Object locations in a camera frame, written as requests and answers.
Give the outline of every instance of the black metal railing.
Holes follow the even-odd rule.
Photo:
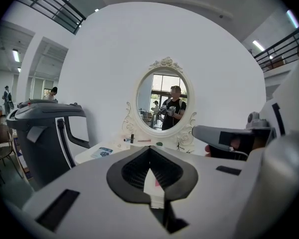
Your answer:
[[[49,17],[73,34],[86,17],[67,0],[17,0]]]
[[[264,72],[286,65],[299,59],[299,28],[254,56]]]

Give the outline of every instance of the mirror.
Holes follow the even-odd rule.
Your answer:
[[[137,106],[142,121],[154,130],[168,130],[183,117],[187,89],[172,70],[161,69],[148,75],[138,90]]]

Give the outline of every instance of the fluorescent light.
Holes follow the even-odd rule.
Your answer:
[[[16,62],[20,62],[20,60],[19,60],[19,54],[18,54],[18,50],[13,49],[12,52],[13,52],[14,60],[15,60]]]
[[[253,44],[255,44],[261,51],[265,50],[257,41],[253,41]]]
[[[293,22],[295,28],[298,28],[299,27],[299,23],[296,20],[296,17],[294,16],[293,12],[291,10],[288,10],[287,11],[287,15],[289,16],[290,20]]]

